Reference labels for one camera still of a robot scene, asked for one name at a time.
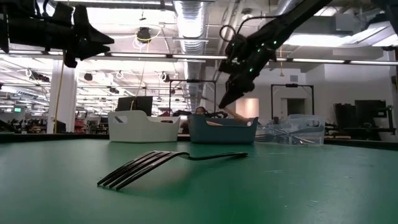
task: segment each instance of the ceiling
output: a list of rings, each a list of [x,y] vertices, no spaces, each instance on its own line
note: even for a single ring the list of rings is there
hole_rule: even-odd
[[[142,9],[121,9],[118,8],[118,4],[123,1],[115,0],[112,1],[100,1],[100,0],[81,0],[81,4],[94,4],[108,2],[103,4],[105,8],[88,8],[89,20],[93,27],[99,31],[110,35],[115,39],[115,44],[110,45],[112,52],[141,52],[141,53],[163,53],[163,54],[180,54],[182,53],[180,41],[178,40],[178,26],[177,16],[173,11],[159,11],[149,10],[149,3],[141,4]],[[75,1],[70,1],[70,4],[76,4]],[[214,2],[205,2],[208,4],[208,19],[206,21],[206,36],[205,36],[205,50],[203,54],[206,55],[223,55],[222,50],[218,50],[220,44],[220,27],[225,18],[225,13],[228,7],[233,5],[233,2],[229,0],[217,0]],[[241,3],[236,10],[236,16],[234,24],[238,26],[243,20],[242,11],[249,11],[251,16],[260,16],[271,13],[277,7],[277,1],[260,1],[260,0],[241,0]],[[352,14],[360,11],[371,11],[372,5],[365,4],[360,1],[333,1],[330,6],[324,7],[317,16],[333,16],[336,13],[341,14]],[[250,35],[258,30],[261,24],[265,21],[252,20],[242,27],[241,33],[244,35]],[[136,39],[136,32],[140,27],[148,27],[150,34],[153,37],[150,44],[140,44]],[[11,44],[11,48],[14,50],[43,50],[37,47],[29,47]],[[352,52],[360,51],[360,54],[352,54]],[[348,57],[350,59],[376,59],[380,57],[382,53],[379,48],[375,47],[356,47],[355,49],[345,48],[334,48],[334,47],[309,47],[309,46],[296,46],[296,45],[283,45],[277,54],[280,57],[295,57],[295,58],[343,58]],[[214,60],[206,61],[206,66],[214,66]],[[284,63],[284,68],[300,68],[302,71],[308,70],[313,65],[307,63]],[[0,58],[0,80],[3,83],[20,83],[20,84],[35,84],[42,83],[41,81],[33,80],[29,77],[29,70],[33,70],[42,75],[51,78],[53,67],[53,60],[49,58],[32,58],[28,55],[25,57],[1,57]],[[268,68],[279,68],[279,63],[270,63]],[[79,88],[78,90],[78,102],[79,108],[107,108],[107,110],[113,110],[116,104],[116,100],[119,96],[136,95],[137,87],[139,86],[150,86],[153,90],[147,90],[144,93],[143,90],[139,92],[139,95],[154,95],[156,97],[161,96],[162,99],[156,100],[159,107],[168,104],[168,90],[166,89],[169,84],[164,83],[159,75],[162,72],[170,75],[174,79],[184,79],[184,62],[173,61],[173,62],[155,62],[155,61],[119,61],[119,60],[85,60],[79,62],[78,68],[78,85],[90,86],[90,85],[118,85],[124,86],[120,88],[122,90],[120,94],[115,95],[110,93],[108,88]],[[84,76],[86,73],[94,74],[93,81],[86,81]],[[174,87],[184,87],[184,83],[173,83]],[[22,95],[17,95],[15,90],[18,90]],[[40,101],[42,106],[47,106],[48,102],[46,98],[49,98],[50,88],[49,87],[34,87],[34,86],[23,86],[15,87],[14,90],[6,92],[2,90],[0,97],[3,99],[0,101],[2,104],[18,103],[16,99],[10,99],[11,101],[5,101],[6,96],[15,97],[31,97],[28,94],[36,94],[39,96],[37,99]],[[174,98],[179,98],[179,102],[172,105],[175,110],[191,109],[187,102],[184,102],[183,91],[178,90]],[[108,103],[101,103],[101,98],[109,99]]]

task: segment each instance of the desk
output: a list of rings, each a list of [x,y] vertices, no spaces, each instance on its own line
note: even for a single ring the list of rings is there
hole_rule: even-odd
[[[100,178],[146,151],[175,158],[117,192]],[[398,152],[344,146],[0,144],[0,223],[396,223]]]

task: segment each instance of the clear plastic container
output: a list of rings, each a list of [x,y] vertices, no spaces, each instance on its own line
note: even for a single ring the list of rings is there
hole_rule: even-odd
[[[256,142],[289,145],[323,145],[325,119],[322,116],[292,114],[279,124],[259,126]]]

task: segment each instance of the white basket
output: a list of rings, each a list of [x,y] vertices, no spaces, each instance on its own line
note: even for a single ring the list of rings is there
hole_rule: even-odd
[[[139,110],[117,111],[108,113],[108,124],[111,141],[173,142],[177,141],[180,118],[148,117]]]

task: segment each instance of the white container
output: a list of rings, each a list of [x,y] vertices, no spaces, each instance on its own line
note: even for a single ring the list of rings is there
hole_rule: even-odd
[[[325,119],[322,116],[292,114],[280,124],[267,124],[257,129],[257,142],[290,145],[323,145]]]
[[[179,117],[148,117],[139,110],[108,113],[109,139],[115,142],[174,142]]]

